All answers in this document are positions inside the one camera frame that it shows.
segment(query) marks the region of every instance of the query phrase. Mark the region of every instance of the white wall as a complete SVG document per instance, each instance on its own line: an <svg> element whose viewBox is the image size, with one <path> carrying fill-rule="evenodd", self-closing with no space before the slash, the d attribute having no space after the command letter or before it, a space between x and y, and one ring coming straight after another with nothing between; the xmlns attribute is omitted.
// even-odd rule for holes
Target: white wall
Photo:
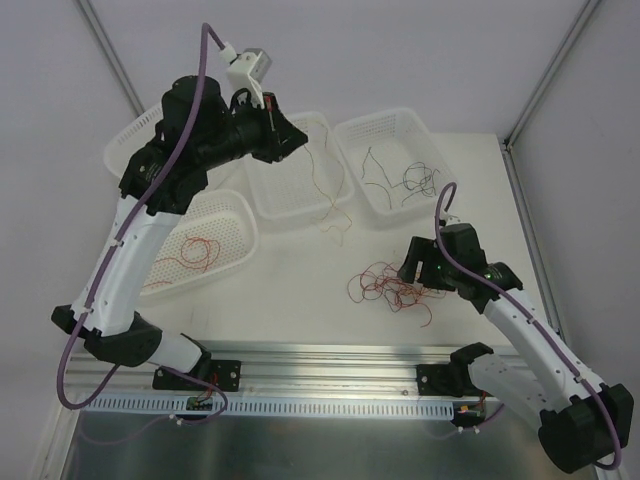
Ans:
<svg viewBox="0 0 640 480"><path fill-rule="evenodd" d="M193 72L208 21L273 57L264 86L285 111L410 106L434 131L504 137L584 0L93 1L147 107Z"/></svg>
<svg viewBox="0 0 640 480"><path fill-rule="evenodd" d="M640 400L640 3L603 2L516 144L573 346ZM640 470L636 409L625 461Z"/></svg>
<svg viewBox="0 0 640 480"><path fill-rule="evenodd" d="M0 478L26 478L54 400L73 301L107 233L102 148L132 118L70 0L0 15Z"/></svg>

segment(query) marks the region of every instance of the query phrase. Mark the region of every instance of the white basket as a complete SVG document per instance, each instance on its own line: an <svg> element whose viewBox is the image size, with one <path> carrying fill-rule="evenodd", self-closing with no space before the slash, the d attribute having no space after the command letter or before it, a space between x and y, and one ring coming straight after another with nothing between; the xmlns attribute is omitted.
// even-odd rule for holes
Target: white basket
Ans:
<svg viewBox="0 0 640 480"><path fill-rule="evenodd" d="M306 148L300 147L278 164L268 165L247 157L244 165L258 215L295 227L313 223L314 215L321 217L331 208L331 202L320 190L336 205L348 202L354 190L324 115L307 112L288 118L309 136Z"/></svg>
<svg viewBox="0 0 640 480"><path fill-rule="evenodd" d="M162 105L157 104L140 115L127 128L111 140L104 149L104 164L116 177L122 178L131 156L144 147L155 135L156 123L162 120ZM218 188L236 169L240 162L229 162L207 172L209 186Z"/></svg>
<svg viewBox="0 0 640 480"><path fill-rule="evenodd" d="M454 180L416 113L386 110L341 123L335 135L380 225L435 212Z"/></svg>
<svg viewBox="0 0 640 480"><path fill-rule="evenodd" d="M140 298L157 299L218 280L238 270L257 248L258 228L242 195L201 193L165 240Z"/></svg>

